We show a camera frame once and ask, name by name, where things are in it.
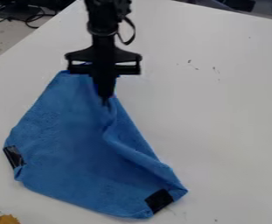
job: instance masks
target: blue towel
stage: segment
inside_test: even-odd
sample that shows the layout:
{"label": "blue towel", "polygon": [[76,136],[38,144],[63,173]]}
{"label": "blue towel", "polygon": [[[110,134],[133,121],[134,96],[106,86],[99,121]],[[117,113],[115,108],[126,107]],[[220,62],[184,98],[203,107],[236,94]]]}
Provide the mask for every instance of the blue towel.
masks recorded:
{"label": "blue towel", "polygon": [[87,75],[58,73],[5,147],[23,159],[15,180],[97,212],[148,218],[187,193],[118,99],[103,106]]}

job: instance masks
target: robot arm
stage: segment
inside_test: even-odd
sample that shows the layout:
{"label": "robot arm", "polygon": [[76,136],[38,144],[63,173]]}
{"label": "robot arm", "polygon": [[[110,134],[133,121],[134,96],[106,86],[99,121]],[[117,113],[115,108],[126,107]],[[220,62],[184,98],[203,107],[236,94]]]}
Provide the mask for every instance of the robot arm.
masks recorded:
{"label": "robot arm", "polygon": [[[131,12],[130,0],[85,0],[85,3],[89,15],[87,30],[92,35],[93,44],[85,50],[66,54],[68,70],[71,74],[90,75],[105,103],[113,95],[119,75],[140,74],[142,56],[115,46],[116,34],[122,40],[118,28],[123,20],[135,28],[126,17]],[[123,44],[130,44],[134,38],[135,35]],[[84,63],[75,65],[75,61]],[[118,65],[123,62],[135,62],[135,65]]]}

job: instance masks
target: microfiber towel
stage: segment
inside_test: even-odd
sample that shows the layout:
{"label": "microfiber towel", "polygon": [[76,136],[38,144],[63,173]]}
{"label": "microfiber towel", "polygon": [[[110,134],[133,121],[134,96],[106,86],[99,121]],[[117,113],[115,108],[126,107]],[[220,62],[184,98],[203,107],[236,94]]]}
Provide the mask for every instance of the microfiber towel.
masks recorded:
{"label": "microfiber towel", "polygon": [[25,187],[104,214],[148,218],[187,193],[118,99],[102,105],[87,75],[58,73],[4,147],[20,154],[14,175]]}

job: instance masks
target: white table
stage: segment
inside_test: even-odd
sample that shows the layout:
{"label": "white table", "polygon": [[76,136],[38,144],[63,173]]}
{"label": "white table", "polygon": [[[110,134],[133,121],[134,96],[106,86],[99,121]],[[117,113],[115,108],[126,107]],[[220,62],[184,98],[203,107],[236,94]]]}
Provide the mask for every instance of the white table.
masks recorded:
{"label": "white table", "polygon": [[[125,49],[144,56],[143,75],[121,78],[117,93],[190,190],[137,223],[272,224],[272,20],[164,0],[133,9]],[[89,46],[86,19],[74,3],[0,57],[0,207],[24,224],[134,223],[30,192],[2,153],[63,55]]]}

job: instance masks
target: black tag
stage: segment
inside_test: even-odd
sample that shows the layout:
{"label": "black tag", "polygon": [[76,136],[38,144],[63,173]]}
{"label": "black tag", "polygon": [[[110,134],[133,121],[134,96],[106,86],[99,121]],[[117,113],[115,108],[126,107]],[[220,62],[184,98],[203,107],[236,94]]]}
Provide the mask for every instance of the black tag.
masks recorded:
{"label": "black tag", "polygon": [[152,212],[155,214],[172,203],[173,198],[166,190],[162,189],[151,194],[151,196],[149,196],[145,201],[151,208]]}
{"label": "black tag", "polygon": [[4,147],[3,152],[6,155],[6,157],[8,158],[9,163],[13,169],[15,169],[16,167],[19,167],[21,165],[24,165],[24,160],[21,157],[21,155],[15,145]]}

